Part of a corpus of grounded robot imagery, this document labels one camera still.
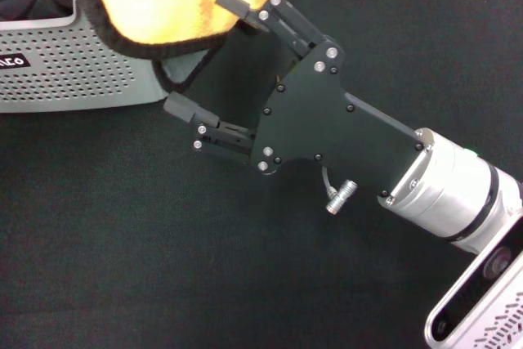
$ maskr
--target black fabric surface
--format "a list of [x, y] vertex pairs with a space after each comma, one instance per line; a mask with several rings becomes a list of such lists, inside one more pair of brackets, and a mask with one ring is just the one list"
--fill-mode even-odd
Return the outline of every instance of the black fabric surface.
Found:
[[[521, 0], [290, 1], [346, 48], [347, 90], [523, 178]], [[233, 34], [189, 96], [255, 126], [286, 59]], [[330, 217], [314, 163], [193, 153], [162, 103], [0, 136], [1, 348], [423, 348], [472, 260], [365, 190]]]

